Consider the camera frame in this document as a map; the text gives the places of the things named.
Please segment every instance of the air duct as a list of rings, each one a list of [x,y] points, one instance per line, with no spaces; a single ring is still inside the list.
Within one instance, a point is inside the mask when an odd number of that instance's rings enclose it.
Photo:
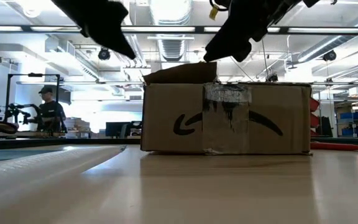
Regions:
[[[150,15],[153,24],[158,26],[184,26],[190,21],[193,0],[149,0]],[[185,53],[185,40],[167,40],[164,37],[184,37],[180,34],[159,34],[158,48],[168,62],[179,61]]]
[[[358,27],[358,18],[349,27]],[[354,39],[356,35],[327,37],[298,56],[298,63],[308,62],[316,57],[322,56],[334,48]]]

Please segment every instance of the man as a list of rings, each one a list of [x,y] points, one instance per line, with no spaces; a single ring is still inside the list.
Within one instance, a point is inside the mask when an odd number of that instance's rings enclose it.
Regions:
[[[52,88],[45,86],[41,89],[41,91],[39,91],[39,94],[45,103],[40,105],[40,112],[44,126],[39,127],[38,129],[60,132],[62,130],[60,122],[63,124],[63,121],[66,120],[63,107],[53,100]]]

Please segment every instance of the ceiling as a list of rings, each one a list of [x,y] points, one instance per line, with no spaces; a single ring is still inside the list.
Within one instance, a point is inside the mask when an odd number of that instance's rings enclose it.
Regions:
[[[50,0],[38,0],[42,11],[35,18],[28,18],[23,15],[21,6],[12,1],[0,0],[0,25],[48,25],[48,26],[66,26],[75,25],[67,16],[65,16]],[[358,18],[358,1],[338,1],[335,5],[330,5],[330,0],[321,0],[317,5],[308,9],[304,4],[295,6],[287,15],[277,24],[278,26],[311,26],[311,27],[349,27],[354,26],[354,21]],[[129,8],[130,23],[134,26],[152,25],[150,16],[150,7],[148,0],[125,0],[125,5]],[[227,13],[218,13],[215,21],[208,15],[211,6],[208,0],[193,0],[190,11],[191,26],[221,26],[227,18]],[[151,35],[137,34],[137,43],[142,51],[144,60],[154,68],[153,65],[161,64],[164,59],[158,51],[157,40],[150,40]],[[112,55],[108,61],[100,61],[97,54],[100,46],[96,45],[91,39],[84,38],[80,34],[56,35],[60,40],[68,40],[76,47],[76,54],[86,60],[86,65],[92,68],[96,73],[104,72],[103,77],[110,80],[127,80],[128,75],[133,76],[132,80],[137,80],[140,75],[146,75],[152,69],[128,68],[122,58]],[[204,47],[211,40],[213,35],[198,34],[192,35],[194,40],[186,40],[185,59],[186,61],[197,62],[204,55]],[[44,34],[0,34],[0,44],[21,44],[31,51],[47,58],[45,55],[45,40],[48,36]],[[266,76],[265,68],[271,67],[269,72],[276,72],[279,80],[285,79],[286,73],[299,73],[300,81],[303,78],[304,68],[312,71],[311,79],[313,81],[323,81],[333,74],[340,75],[341,72],[349,71],[349,74],[343,75],[335,81],[351,82],[358,80],[358,37],[345,44],[335,48],[337,59],[326,63],[317,58],[306,63],[295,65],[296,69],[288,70],[290,58],[310,49],[326,36],[321,35],[267,35],[262,42],[252,42],[251,54],[241,63],[232,58],[224,58],[218,62],[218,74],[222,81],[253,81],[264,80]],[[72,70],[68,68],[69,73],[78,73],[80,69]],[[114,79],[108,78],[109,73],[114,72]]]

